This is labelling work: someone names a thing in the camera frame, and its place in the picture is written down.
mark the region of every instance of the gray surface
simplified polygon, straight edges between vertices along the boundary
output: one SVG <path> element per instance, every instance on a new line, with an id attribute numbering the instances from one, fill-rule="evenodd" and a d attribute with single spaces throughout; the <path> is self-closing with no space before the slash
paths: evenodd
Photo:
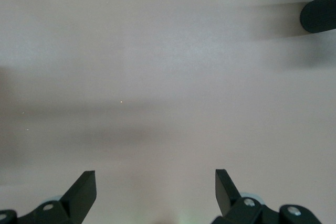
<path id="1" fill-rule="evenodd" d="M 334 223 L 336 33 L 308 1 L 0 0 L 0 209 L 95 169 L 84 223 L 210 223 L 225 168 Z"/>

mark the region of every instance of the black cylinder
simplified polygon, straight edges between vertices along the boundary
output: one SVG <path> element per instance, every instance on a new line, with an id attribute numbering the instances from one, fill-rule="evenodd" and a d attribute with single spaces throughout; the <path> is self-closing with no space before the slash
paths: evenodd
<path id="1" fill-rule="evenodd" d="M 336 29 L 336 0 L 314 0 L 301 11 L 300 22 L 310 33 Z"/>

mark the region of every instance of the silver screw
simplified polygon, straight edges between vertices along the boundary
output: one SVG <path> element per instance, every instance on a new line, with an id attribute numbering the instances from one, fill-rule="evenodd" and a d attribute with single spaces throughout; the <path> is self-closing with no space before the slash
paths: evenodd
<path id="1" fill-rule="evenodd" d="M 301 215 L 300 210 L 297 209 L 296 207 L 288 207 L 287 210 L 288 210 L 292 215 L 295 215 L 295 216 L 300 216 L 300 215 Z"/>
<path id="2" fill-rule="evenodd" d="M 254 203 L 254 201 L 251 200 L 251 199 L 245 199 L 245 200 L 244 200 L 244 203 L 245 203 L 245 205 L 248 206 L 248 207 L 254 207 L 254 206 L 256 205 L 256 204 Z"/>
<path id="3" fill-rule="evenodd" d="M 6 214 L 1 214 L 0 215 L 0 220 L 4 220 L 4 219 L 6 219 L 7 218 L 7 215 Z"/>
<path id="4" fill-rule="evenodd" d="M 48 210 L 50 210 L 51 208 L 53 208 L 54 206 L 53 206 L 53 204 L 47 204 L 47 205 L 45 205 L 44 207 L 43 207 L 43 211 L 48 211 Z"/>

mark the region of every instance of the ribbed black object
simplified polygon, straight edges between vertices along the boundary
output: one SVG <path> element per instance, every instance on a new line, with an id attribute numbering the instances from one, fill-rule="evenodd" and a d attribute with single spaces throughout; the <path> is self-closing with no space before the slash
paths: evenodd
<path id="1" fill-rule="evenodd" d="M 300 22 L 310 33 L 336 29 L 336 0 L 314 0 L 301 11 Z"/>

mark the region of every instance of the glossy white surface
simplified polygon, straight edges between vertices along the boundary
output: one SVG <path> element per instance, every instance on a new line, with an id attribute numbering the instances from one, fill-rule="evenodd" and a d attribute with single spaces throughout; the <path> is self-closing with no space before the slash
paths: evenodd
<path id="1" fill-rule="evenodd" d="M 0 209 L 96 170 L 84 223 L 208 224 L 216 168 L 336 220 L 336 32 L 311 0 L 0 0 Z"/>

